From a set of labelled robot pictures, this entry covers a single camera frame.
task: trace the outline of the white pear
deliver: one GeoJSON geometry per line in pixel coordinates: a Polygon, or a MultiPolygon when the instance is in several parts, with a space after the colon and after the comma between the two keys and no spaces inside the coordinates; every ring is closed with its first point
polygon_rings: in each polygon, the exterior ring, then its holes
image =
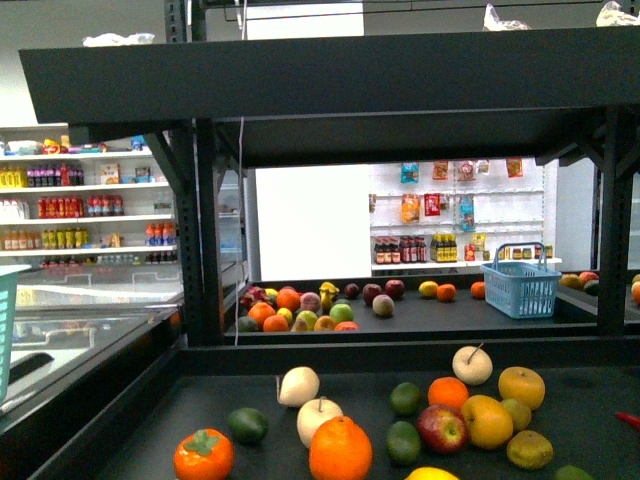
{"type": "Polygon", "coordinates": [[[462,347],[453,356],[453,373],[467,385],[480,385],[493,373],[493,362],[487,352],[479,347],[462,347]]]}
{"type": "Polygon", "coordinates": [[[298,435],[305,447],[311,446],[311,439],[318,427],[333,417],[343,415],[337,403],[325,397],[314,398],[305,403],[298,412],[298,435]]]}
{"type": "Polygon", "coordinates": [[[289,370],[278,383],[278,403],[287,407],[301,407],[315,398],[320,389],[320,379],[309,367],[296,367],[289,370]]]}

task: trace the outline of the shelf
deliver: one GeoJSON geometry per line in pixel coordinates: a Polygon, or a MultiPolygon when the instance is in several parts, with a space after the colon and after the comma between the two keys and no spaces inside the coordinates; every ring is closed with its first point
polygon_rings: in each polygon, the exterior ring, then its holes
{"type": "Polygon", "coordinates": [[[137,247],[120,248],[69,248],[65,250],[9,250],[0,251],[0,257],[58,257],[67,255],[110,255],[118,253],[142,253],[142,252],[173,252],[175,245],[167,247],[137,247]]]}
{"type": "MultiPolygon", "coordinates": [[[[526,262],[526,263],[531,263],[531,264],[535,264],[538,263],[538,260],[533,259],[533,260],[513,260],[513,261],[518,261],[518,262],[526,262]]],[[[475,262],[451,262],[451,263],[435,263],[435,262],[428,262],[428,263],[400,263],[397,265],[377,265],[377,264],[372,264],[371,265],[371,270],[372,271],[384,271],[384,270],[446,270],[446,269],[451,269],[451,268],[472,268],[472,267],[479,267],[480,265],[487,265],[491,263],[490,261],[475,261],[475,262]]],[[[562,259],[560,258],[550,258],[547,260],[547,265],[554,265],[554,264],[558,264],[558,263],[562,263],[562,259]]]]}
{"type": "Polygon", "coordinates": [[[75,225],[112,222],[158,222],[161,220],[173,220],[171,214],[162,215],[122,215],[113,217],[82,217],[82,218],[45,218],[34,220],[15,220],[2,222],[0,226],[11,225],[75,225]]]}
{"type": "Polygon", "coordinates": [[[2,162],[52,162],[56,160],[111,160],[125,158],[153,158],[150,151],[144,152],[106,152],[106,153],[60,153],[57,155],[8,155],[0,157],[2,162]]]}
{"type": "Polygon", "coordinates": [[[64,193],[93,192],[100,190],[138,190],[145,188],[169,188],[169,182],[118,183],[115,185],[78,185],[74,187],[3,188],[0,189],[0,195],[16,193],[64,193]]]}

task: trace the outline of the orange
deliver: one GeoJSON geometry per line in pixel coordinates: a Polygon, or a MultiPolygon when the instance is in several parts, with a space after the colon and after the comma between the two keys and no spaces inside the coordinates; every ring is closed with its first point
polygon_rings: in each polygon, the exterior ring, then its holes
{"type": "Polygon", "coordinates": [[[364,480],[372,462],[371,440],[344,415],[324,422],[311,439],[309,469],[315,480],[364,480]]]}
{"type": "Polygon", "coordinates": [[[267,317],[262,325],[263,332],[288,332],[289,322],[282,315],[271,315],[267,317]]]}
{"type": "Polygon", "coordinates": [[[278,292],[276,305],[278,308],[288,308],[291,312],[295,312],[300,308],[300,295],[292,288],[283,288],[278,292]]]}
{"type": "Polygon", "coordinates": [[[450,283],[440,285],[436,290],[436,296],[441,302],[451,302],[454,298],[456,298],[457,293],[458,291],[456,290],[456,287],[450,283]]]}
{"type": "Polygon", "coordinates": [[[484,282],[475,282],[471,285],[471,296],[478,300],[484,300],[484,282]]]}
{"type": "Polygon", "coordinates": [[[267,318],[269,318],[271,315],[275,315],[275,314],[276,314],[276,311],[273,309],[271,305],[269,305],[266,302],[256,303],[253,307],[251,307],[251,310],[249,310],[249,313],[247,313],[248,316],[250,316],[256,322],[258,322],[258,327],[260,328],[260,331],[262,331],[262,326],[264,325],[264,321],[267,318]]]}
{"type": "Polygon", "coordinates": [[[427,391],[429,405],[440,404],[460,410],[469,398],[467,386],[456,377],[441,377],[433,381],[427,391]]]}

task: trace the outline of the lime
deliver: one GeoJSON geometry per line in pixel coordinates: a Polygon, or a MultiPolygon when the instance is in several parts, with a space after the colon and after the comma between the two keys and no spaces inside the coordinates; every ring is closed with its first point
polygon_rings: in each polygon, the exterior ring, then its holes
{"type": "Polygon", "coordinates": [[[260,331],[260,327],[258,326],[258,322],[255,319],[245,316],[238,318],[238,331],[245,332],[258,332],[260,331]]]}
{"type": "Polygon", "coordinates": [[[389,400],[391,401],[391,408],[397,415],[408,417],[416,413],[420,408],[422,394],[415,384],[404,382],[393,389],[389,400]]]}
{"type": "Polygon", "coordinates": [[[556,470],[554,480],[593,480],[593,477],[581,468],[565,465],[556,470]]]}
{"type": "Polygon", "coordinates": [[[420,435],[416,427],[400,420],[387,430],[387,454],[396,465],[412,465],[420,454],[420,435]]]}
{"type": "Polygon", "coordinates": [[[269,431],[269,420],[255,408],[243,407],[229,414],[227,424],[231,437],[240,443],[256,443],[269,431]]]}

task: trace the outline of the red apple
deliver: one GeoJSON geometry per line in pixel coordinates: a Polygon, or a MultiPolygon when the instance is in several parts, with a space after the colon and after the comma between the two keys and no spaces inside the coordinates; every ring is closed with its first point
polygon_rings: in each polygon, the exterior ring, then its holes
{"type": "Polygon", "coordinates": [[[355,283],[350,283],[344,287],[344,294],[349,300],[355,300],[360,295],[360,287],[355,283]]]}
{"type": "Polygon", "coordinates": [[[416,425],[425,445],[436,453],[455,453],[467,443],[468,431],[459,410],[434,404],[418,417],[416,425]]]}
{"type": "Polygon", "coordinates": [[[362,299],[367,307],[373,304],[373,299],[382,293],[382,287],[375,283],[367,283],[362,289],[362,299]]]}
{"type": "Polygon", "coordinates": [[[398,300],[404,295],[404,282],[397,279],[389,280],[384,286],[384,291],[392,300],[398,300]]]}

